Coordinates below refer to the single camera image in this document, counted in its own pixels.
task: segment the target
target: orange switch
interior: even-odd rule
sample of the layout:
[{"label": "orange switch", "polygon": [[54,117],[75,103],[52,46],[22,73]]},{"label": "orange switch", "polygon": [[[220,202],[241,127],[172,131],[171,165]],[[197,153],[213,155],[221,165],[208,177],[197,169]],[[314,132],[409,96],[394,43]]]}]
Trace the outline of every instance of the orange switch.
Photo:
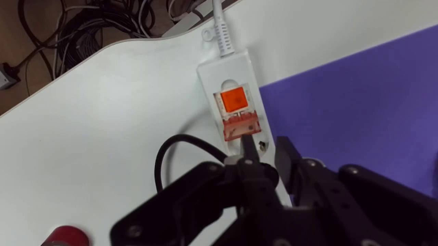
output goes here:
[{"label": "orange switch", "polygon": [[243,87],[235,87],[220,92],[226,112],[234,112],[247,106],[247,99]]}]

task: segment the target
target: white table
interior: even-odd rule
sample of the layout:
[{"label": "white table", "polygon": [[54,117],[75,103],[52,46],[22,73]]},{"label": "white table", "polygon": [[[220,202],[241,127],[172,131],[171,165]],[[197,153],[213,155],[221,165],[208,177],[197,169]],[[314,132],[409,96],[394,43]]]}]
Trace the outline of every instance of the white table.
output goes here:
[{"label": "white table", "polygon": [[[226,16],[261,86],[432,25],[438,1],[243,0]],[[220,146],[195,73],[217,55],[201,39],[206,25],[111,45],[0,117],[0,244],[39,244],[61,224],[109,244],[113,222],[154,194],[165,137],[189,132]],[[210,159],[186,144],[175,155],[171,178]]]}]

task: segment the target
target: red object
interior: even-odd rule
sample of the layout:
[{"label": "red object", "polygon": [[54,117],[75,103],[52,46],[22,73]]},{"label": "red object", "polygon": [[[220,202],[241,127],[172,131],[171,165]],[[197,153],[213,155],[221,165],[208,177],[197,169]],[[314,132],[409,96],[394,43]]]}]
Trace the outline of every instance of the red object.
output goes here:
[{"label": "red object", "polygon": [[41,246],[89,246],[89,239],[83,230],[71,225],[61,225]]}]

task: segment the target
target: black metal part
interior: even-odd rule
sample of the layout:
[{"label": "black metal part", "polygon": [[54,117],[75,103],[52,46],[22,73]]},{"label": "black metal part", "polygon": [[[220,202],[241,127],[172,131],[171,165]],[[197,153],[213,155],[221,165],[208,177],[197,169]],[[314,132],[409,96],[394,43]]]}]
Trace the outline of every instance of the black metal part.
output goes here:
[{"label": "black metal part", "polygon": [[111,229],[113,246],[189,244],[228,206],[242,214],[216,246],[402,246],[438,244],[438,203],[365,168],[339,173],[304,159],[287,137],[275,165],[294,207],[275,192],[278,173],[260,163],[250,135],[236,165],[202,162],[127,214]]}]

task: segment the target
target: purple background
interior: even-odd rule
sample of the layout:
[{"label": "purple background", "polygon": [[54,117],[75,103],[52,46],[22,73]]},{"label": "purple background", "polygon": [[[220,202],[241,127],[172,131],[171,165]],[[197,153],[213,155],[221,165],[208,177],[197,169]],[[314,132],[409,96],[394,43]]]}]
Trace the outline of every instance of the purple background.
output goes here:
[{"label": "purple background", "polygon": [[273,135],[438,198],[438,27],[261,87]]}]

